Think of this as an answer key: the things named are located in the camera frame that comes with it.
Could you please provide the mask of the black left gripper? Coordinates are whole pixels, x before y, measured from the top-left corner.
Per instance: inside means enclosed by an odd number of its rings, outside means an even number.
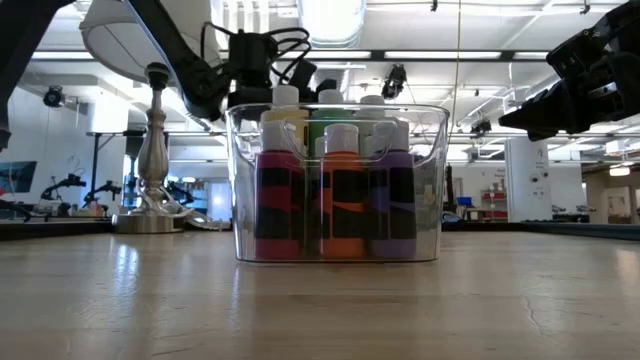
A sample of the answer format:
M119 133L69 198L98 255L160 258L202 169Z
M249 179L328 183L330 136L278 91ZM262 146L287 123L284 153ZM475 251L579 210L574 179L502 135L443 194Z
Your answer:
M278 53L274 38L267 33L245 32L240 29L229 38L227 65L235 81L235 90L228 95L228 106L270 103L272 100L271 65ZM288 84L297 88L300 95L311 95L310 82L317 66L300 60ZM338 90L335 79L324 79L316 86L316 95L323 91Z

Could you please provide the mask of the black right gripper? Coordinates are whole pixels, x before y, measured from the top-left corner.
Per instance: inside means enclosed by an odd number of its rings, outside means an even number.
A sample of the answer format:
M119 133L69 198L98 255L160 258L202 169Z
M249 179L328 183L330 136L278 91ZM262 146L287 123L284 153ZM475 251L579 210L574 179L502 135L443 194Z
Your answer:
M532 142L640 112L640 0L607 12L547 55L560 81L501 116Z

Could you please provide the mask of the large yellow paint bottle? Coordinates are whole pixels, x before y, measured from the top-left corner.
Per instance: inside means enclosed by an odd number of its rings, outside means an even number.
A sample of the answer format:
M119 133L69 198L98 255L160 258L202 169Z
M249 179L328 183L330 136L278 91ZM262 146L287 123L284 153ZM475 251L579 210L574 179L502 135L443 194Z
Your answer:
M262 123L283 121L293 131L300 153L309 155L309 111L297 107L299 90L292 85L278 85L272 91L272 107L261 115Z

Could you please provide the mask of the large white paint bottle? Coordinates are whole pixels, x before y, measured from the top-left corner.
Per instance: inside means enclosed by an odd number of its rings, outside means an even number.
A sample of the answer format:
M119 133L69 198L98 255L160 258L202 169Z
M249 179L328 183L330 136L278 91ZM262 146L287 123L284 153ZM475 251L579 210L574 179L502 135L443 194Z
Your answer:
M360 99L360 109L355 113L359 131L360 155L368 157L372 153L390 147L400 132L397 119L388 116L382 108L385 100L379 95L367 95Z

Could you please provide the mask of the small magenta paint bottle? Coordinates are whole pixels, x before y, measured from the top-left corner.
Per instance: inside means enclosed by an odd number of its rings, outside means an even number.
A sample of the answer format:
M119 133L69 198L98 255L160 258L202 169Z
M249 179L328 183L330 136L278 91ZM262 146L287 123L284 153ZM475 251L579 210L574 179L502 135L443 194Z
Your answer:
M298 260L304 240L304 173L282 121L262 124L256 156L256 256Z

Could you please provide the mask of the small bright orange paint bottle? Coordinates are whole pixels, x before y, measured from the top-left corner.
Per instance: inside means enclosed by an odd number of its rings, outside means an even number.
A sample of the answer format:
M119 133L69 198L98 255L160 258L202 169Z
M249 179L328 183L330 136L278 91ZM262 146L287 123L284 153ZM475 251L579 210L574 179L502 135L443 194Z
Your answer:
M321 255L325 259L361 259L365 254L367 174L359 155L358 127L335 123L324 129L321 159Z

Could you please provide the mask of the small purple paint bottle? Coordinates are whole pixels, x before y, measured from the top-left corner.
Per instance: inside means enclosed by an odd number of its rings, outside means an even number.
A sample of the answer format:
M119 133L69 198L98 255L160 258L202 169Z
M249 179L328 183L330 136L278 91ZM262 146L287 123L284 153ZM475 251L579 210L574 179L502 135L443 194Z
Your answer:
M414 164L409 153L409 125L405 121L374 125L369 206L374 225L369 235L371 254L386 259L414 258L417 242Z

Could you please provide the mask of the clear plastic bin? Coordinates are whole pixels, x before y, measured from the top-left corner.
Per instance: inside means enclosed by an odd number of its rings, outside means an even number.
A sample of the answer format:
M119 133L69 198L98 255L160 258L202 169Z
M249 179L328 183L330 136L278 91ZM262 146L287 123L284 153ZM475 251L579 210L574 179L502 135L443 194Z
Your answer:
M445 167L447 155L447 110L427 105L390 105L382 108L388 116L409 125L409 153L414 164L414 193L416 207L417 242L412 259L376 258L370 251L369 235L374 225L369 206L368 157L359 155L367 174L365 220L362 230L365 254L361 259L325 259L321 255L321 159L324 155L324 129L335 123L356 126L355 113L360 104L298 103L297 107L309 111L309 155L304 157L293 131L286 124L295 146L294 154L304 173L304 240L298 260L261 260L256 256L256 156L261 152L261 115L271 104L240 105L225 114L229 145L229 176L232 189L232 220L234 225L236 256L247 262L423 262L435 260L439 255Z

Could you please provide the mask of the white cylindrical column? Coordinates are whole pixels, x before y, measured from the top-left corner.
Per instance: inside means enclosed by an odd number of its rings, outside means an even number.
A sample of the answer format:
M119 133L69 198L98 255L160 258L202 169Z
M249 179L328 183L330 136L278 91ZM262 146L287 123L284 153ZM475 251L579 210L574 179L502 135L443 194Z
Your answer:
M507 202L510 222L551 220L548 146L526 137L505 143Z

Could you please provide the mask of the red background shelf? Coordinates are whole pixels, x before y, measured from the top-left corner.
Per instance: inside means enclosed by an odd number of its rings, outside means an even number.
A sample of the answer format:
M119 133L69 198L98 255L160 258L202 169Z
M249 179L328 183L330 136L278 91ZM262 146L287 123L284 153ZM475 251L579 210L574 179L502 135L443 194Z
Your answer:
M483 190L481 192L481 215L483 222L507 222L507 193L504 190Z

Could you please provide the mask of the table lamp white shade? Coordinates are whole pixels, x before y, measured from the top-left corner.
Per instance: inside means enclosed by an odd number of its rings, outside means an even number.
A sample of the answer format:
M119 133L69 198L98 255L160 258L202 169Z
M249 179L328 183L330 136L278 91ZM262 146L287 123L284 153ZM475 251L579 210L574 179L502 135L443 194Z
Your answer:
M129 8L133 3L134 0L94 0L80 24L84 45L96 60L125 78L145 81L151 87L146 134L136 152L135 192L141 203L125 214L115 215L114 228L127 234L180 232L187 224L219 230L222 222L177 203L164 186L169 173L169 155L162 92L171 85L172 65L137 22Z

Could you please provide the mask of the dark background monitor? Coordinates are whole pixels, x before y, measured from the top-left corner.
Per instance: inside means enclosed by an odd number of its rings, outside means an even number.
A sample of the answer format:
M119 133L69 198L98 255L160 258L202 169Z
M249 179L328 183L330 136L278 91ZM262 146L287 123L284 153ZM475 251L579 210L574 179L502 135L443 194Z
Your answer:
M14 194L29 193L36 167L36 161L0 162L0 189Z

